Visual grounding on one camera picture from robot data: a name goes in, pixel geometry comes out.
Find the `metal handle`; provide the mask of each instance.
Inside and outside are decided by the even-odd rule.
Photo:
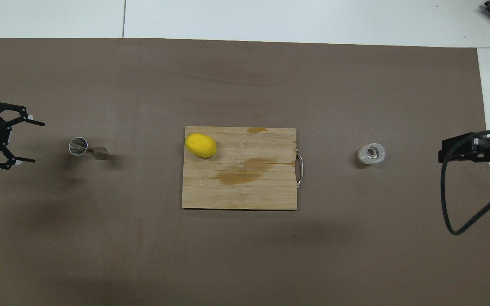
[[[296,188],[300,187],[300,183],[302,182],[302,179],[304,178],[304,159],[300,156],[300,153],[298,152],[298,149],[296,149],[296,158],[298,161],[300,161],[300,178],[296,182]]]

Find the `cutting board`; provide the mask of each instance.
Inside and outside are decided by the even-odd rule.
[[[185,148],[182,207],[296,210],[296,129],[187,126],[217,142],[208,159]]]

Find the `brown table surface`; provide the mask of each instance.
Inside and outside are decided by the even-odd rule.
[[[475,49],[0,39],[0,102],[47,123],[0,170],[0,305],[490,305],[490,213],[455,237],[439,203],[441,140],[484,129]],[[296,128],[298,210],[181,209],[187,125]],[[457,226],[490,175],[448,172]]]

